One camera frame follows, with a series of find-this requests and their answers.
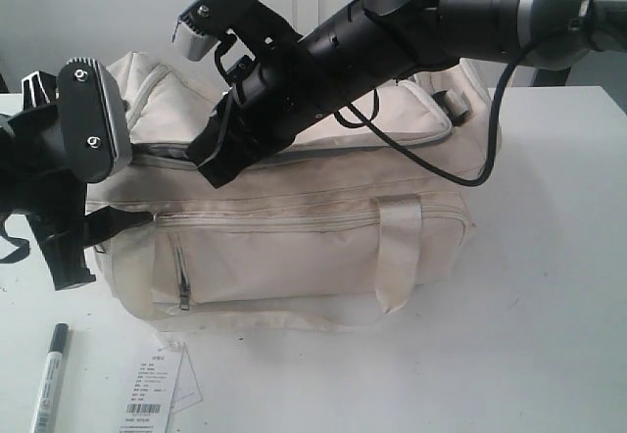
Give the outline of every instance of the zipper pull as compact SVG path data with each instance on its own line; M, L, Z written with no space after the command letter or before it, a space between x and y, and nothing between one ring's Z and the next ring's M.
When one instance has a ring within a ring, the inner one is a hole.
M189 301L190 301L190 297L191 297L191 288L189 287L189 283L187 282L187 277L185 276L185 274L183 272L181 272L181 274L180 274L180 283L178 285L178 294L179 294L179 297L180 297L180 304L178 305L178 307L182 311L188 312L189 309L190 309Z

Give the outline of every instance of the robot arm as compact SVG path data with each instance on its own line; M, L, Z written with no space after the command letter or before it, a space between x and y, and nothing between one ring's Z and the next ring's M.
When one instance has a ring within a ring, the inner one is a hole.
M355 0L300 37L257 0L198 0L180 19L193 39L174 37L185 55L197 61L221 42L221 56L232 30L257 58L223 75L231 91L187 155L221 187L390 79L460 57L563 70L591 50L625 51L625 9L627 0ZM268 29L251 30L252 19Z

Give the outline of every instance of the black marker cap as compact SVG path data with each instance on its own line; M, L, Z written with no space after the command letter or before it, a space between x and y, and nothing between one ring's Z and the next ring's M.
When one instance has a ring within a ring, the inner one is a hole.
M68 339L68 331L70 328L66 323L60 323L55 327L55 333L52 334L52 342L50 342L50 353L62 353L66 347Z

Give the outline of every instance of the paper tag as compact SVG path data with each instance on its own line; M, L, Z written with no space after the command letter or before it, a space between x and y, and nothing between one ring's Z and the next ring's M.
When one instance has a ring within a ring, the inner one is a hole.
M166 433L172 395L184 350L146 343L126 387L119 433Z
M189 353L185 350L185 353L183 353L183 361L178 371L178 380L176 381L176 388L174 389L174 396L172 398L171 412L177 413L201 402L203 402L203 396L198 387L198 381L196 380L196 374L194 373L191 359L189 359Z

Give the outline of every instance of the bag handle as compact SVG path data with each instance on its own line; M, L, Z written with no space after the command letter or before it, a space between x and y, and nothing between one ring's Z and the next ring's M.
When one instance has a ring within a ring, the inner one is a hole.
M420 259L422 208L418 197L412 195L379 199L378 206L379 252L374 281L381 315L365 325L349 326L320 315L291 311L162 311L153 304L151 294L157 230L155 224L124 232L114 239L111 248L115 256L111 262L112 282L126 310L150 321L161 332L203 329L346 332L365 328L407 304L417 282Z

